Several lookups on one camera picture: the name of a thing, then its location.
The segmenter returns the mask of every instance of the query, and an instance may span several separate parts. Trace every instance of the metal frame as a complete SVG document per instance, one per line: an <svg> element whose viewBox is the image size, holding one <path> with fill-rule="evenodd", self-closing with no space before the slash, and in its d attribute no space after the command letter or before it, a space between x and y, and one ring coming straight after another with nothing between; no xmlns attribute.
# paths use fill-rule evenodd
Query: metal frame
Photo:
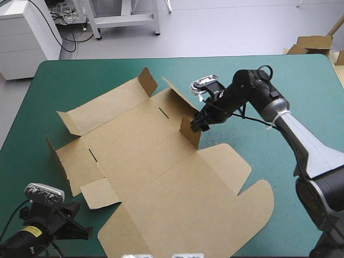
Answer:
<svg viewBox="0 0 344 258"><path fill-rule="evenodd" d="M142 24L154 23L155 34L160 35L159 11L157 8L157 0L152 0L153 12L148 14L133 15L134 8L131 6L131 0L122 0L121 15L109 17L97 17L92 0L82 0L86 9L87 17L93 34L96 39L101 39L100 29L109 27L135 26Z"/></svg>

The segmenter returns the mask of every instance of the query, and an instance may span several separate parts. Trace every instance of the cable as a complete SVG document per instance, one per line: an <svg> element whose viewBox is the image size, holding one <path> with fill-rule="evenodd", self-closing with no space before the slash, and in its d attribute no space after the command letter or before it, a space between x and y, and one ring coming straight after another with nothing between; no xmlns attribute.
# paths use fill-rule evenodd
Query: cable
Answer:
<svg viewBox="0 0 344 258"><path fill-rule="evenodd" d="M66 40L66 41L69 41L69 42L76 42L76 43L82 43L82 42L89 41L92 37L93 37L93 34L92 34L89 38L87 38L87 39L79 40L79 41L72 41L72 40L70 40L70 39L67 39L67 38L61 36L61 38L64 39L64 40Z"/></svg>
<svg viewBox="0 0 344 258"><path fill-rule="evenodd" d="M240 114L230 113L230 112L227 112L226 110L221 109L221 108L219 108L218 106L215 106L215 105L213 105L213 104L211 104L211 103L209 103L209 102L207 102L207 101L205 101L205 100L203 100L203 102L204 102L205 104L209 105L209 106L212 106L213 108L216 108L216 109L218 109L218 110L220 110L220 111L226 113L226 114L230 114L231 116L241 117L242 119L248 119L248 120L252 120L252 121L259 122L259 123L264 124L264 125L267 125L267 126L271 126L269 123L267 123L267 122L265 122L265 121L262 121L262 120L259 120L259 119L253 118L253 117L242 116L242 115L240 115Z"/></svg>
<svg viewBox="0 0 344 258"><path fill-rule="evenodd" d="M60 258L65 258L65 256L62 253L61 249L57 246L57 244L55 244L54 240L52 241L51 245L54 248L54 250L57 252L57 254L59 255Z"/></svg>
<svg viewBox="0 0 344 258"><path fill-rule="evenodd" d="M72 51L66 49L65 47L63 47L63 45L58 41L57 37L55 36L55 33L53 32L53 29L51 28L49 22L47 21L47 18L45 18L44 14L43 14L42 11L39 9L39 7L38 7L32 0L28 0L28 1L29 1L30 3L32 3L32 4L36 7L36 9L41 13L41 15L43 16L45 22L47 23L47 25L48 25L50 31L52 32L52 34L53 34L53 36L54 36L56 42L61 46L61 48L64 49L65 51L67 51L67 52L70 52L70 53L75 52L75 51L76 51L76 42L74 43L74 49L73 49Z"/></svg>
<svg viewBox="0 0 344 258"><path fill-rule="evenodd" d="M36 248L40 248L40 247L43 247L43 248L44 248L44 251L45 251L45 258L50 258L50 254L49 254L49 251L48 251L47 247L44 246L44 245L36 246Z"/></svg>
<svg viewBox="0 0 344 258"><path fill-rule="evenodd" d="M7 224L6 224L6 226L5 226L4 230L3 230L3 232L1 233L0 242L1 242L2 238L4 237L5 232L6 232L7 228L9 227L9 225L10 225L10 223L11 223L11 220L13 219L13 217L15 216L15 214L17 213L17 211L18 211L24 204L28 203L29 201L30 201L30 200L28 199L28 200L22 202L22 203L15 209L15 211L13 211L12 215L10 216L10 219L7 221Z"/></svg>
<svg viewBox="0 0 344 258"><path fill-rule="evenodd" d="M55 13L55 12L50 12L51 15L55 15L55 17L53 17L53 19L59 19L59 18L62 18L62 16L60 16L59 14ZM88 40L90 40L94 35L92 34L90 37L88 37L87 39L84 39L84 40L70 40L70 39L67 39L63 36L61 36L62 39L66 40L66 41L69 41L69 42L73 42L73 43L83 43L83 42L86 42Z"/></svg>

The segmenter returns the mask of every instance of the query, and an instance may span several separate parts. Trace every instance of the white cabinet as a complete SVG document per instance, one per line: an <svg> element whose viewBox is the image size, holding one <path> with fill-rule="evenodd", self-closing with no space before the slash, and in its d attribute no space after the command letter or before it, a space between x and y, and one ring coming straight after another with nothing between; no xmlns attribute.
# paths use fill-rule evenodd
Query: white cabinet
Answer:
<svg viewBox="0 0 344 258"><path fill-rule="evenodd" d="M34 2L62 43L45 2ZM60 51L61 46L32 3L12 0L0 7L0 73L6 80L33 77L43 61L58 60Z"/></svg>

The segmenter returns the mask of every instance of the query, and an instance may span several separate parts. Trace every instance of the flattened cardboard box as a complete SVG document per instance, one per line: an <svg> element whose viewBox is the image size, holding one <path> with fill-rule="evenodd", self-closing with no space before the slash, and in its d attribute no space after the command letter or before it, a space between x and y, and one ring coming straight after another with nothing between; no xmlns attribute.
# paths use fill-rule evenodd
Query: flattened cardboard box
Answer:
<svg viewBox="0 0 344 258"><path fill-rule="evenodd" d="M196 109L171 82L157 87L147 68L127 83L68 112L81 136L54 150L73 196L89 207L121 206L99 232L110 258L126 254L204 253L228 257L269 220L271 186L259 181L237 196L250 166L229 146L198 150Z"/></svg>

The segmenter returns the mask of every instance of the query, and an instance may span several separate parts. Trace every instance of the box flap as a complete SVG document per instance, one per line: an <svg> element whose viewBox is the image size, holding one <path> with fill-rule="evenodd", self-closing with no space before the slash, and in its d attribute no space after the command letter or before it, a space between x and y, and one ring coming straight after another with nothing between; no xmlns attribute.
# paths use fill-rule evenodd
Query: box flap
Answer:
<svg viewBox="0 0 344 258"><path fill-rule="evenodd" d="M63 177L68 181L68 178L67 178L67 174L66 174L66 171L65 171L65 168L63 167L62 163L61 163L61 160L58 156L58 154L56 153L56 150L52 144L52 142L50 141L50 139L48 138L47 135L45 135L45 138L47 140L47 143L48 143L48 148L49 148L49 151L53 157L53 159L55 160L55 162L60 166L60 169L62 171L62 174L63 174Z"/></svg>
<svg viewBox="0 0 344 258"><path fill-rule="evenodd" d="M146 101L156 87L156 82L145 68L139 78L134 78L73 110L58 114L70 133L84 135Z"/></svg>
<svg viewBox="0 0 344 258"><path fill-rule="evenodd" d="M77 128L77 126L74 124L74 121L69 116L68 112L58 111L58 115L60 116L60 118L62 119L63 123L65 124L65 126L67 127L68 131L71 134L78 135L78 136L83 135L83 132L81 132Z"/></svg>
<svg viewBox="0 0 344 258"><path fill-rule="evenodd" d="M339 52L339 56L337 62L335 63L336 66L343 66L344 65L344 51L341 50Z"/></svg>
<svg viewBox="0 0 344 258"><path fill-rule="evenodd" d="M307 49L331 49L333 36L298 37L297 45Z"/></svg>
<svg viewBox="0 0 344 258"><path fill-rule="evenodd" d="M296 44L294 44L288 51L287 51L287 55L295 55L295 54L307 54L308 53L308 49L300 47Z"/></svg>
<svg viewBox="0 0 344 258"><path fill-rule="evenodd" d="M273 212L271 186L266 181L258 181L237 196L228 182L234 181L234 191L237 191L247 172L238 177L237 173L243 171L238 167L228 170L225 180L221 178L218 169L223 167L216 165L219 159L215 155L219 151L213 148L191 154L124 201L98 235L107 256L137 253L134 250L137 241L145 242L155 258L172 257L176 253L229 257L252 238ZM231 152L226 163L238 155L233 149L226 152ZM131 220L123 218L123 213ZM141 238L137 239L131 232L119 235L114 230L119 227L136 227ZM123 238L132 243L133 251L113 245Z"/></svg>
<svg viewBox="0 0 344 258"><path fill-rule="evenodd" d="M106 177L83 185L80 189L91 210L120 202L120 199Z"/></svg>
<svg viewBox="0 0 344 258"><path fill-rule="evenodd" d="M166 79L165 77L162 78L167 82L169 87L173 89L174 92L176 92L186 103L188 103L190 107L197 111L197 108L195 108L195 106L177 89L177 87L173 85L173 83L170 80Z"/></svg>
<svg viewBox="0 0 344 258"><path fill-rule="evenodd" d="M91 149L81 138L58 149L56 153L64 167L74 197L81 193L81 186L105 176Z"/></svg>
<svg viewBox="0 0 344 258"><path fill-rule="evenodd" d="M139 82L142 85L142 88L145 90L147 95L150 97L157 88L157 83L148 68L145 67L141 74L138 76Z"/></svg>
<svg viewBox="0 0 344 258"><path fill-rule="evenodd" d="M201 132L193 132L191 129L191 121L187 117L183 117L180 131L189 140L189 142L198 149Z"/></svg>

